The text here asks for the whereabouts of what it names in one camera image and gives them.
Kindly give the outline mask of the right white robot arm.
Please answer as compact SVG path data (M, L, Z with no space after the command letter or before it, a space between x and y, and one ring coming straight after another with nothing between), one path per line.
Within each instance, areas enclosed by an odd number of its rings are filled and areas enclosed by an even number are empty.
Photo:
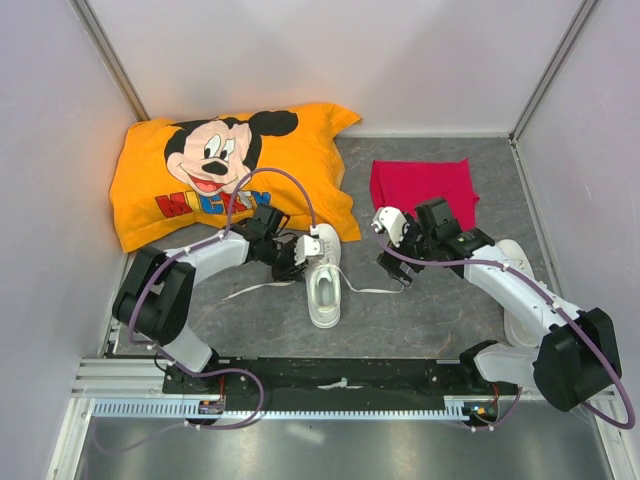
M467 392L495 382L535 388L556 409L567 412L610 386L618 386L621 365L611 318L586 311L553 293L518 268L478 228L463 230L447 201L437 198L405 213L377 210L372 227L388 241L379 264L403 285L427 266L449 268L512 314L530 336L514 345L484 343L458 368Z

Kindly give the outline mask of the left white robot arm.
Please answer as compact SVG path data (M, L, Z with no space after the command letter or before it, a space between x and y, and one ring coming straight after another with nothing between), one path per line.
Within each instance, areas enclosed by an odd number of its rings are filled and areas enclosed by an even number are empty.
M276 282L300 281L305 265L295 263L298 236L281 240L281 223L289 216L262 204L253 215L233 224L224 237L210 237L181 249L139 250L112 306L112 316L145 337L185 367L185 382L208 393L219 382L219 355L187 325L193 289L227 269L261 262Z

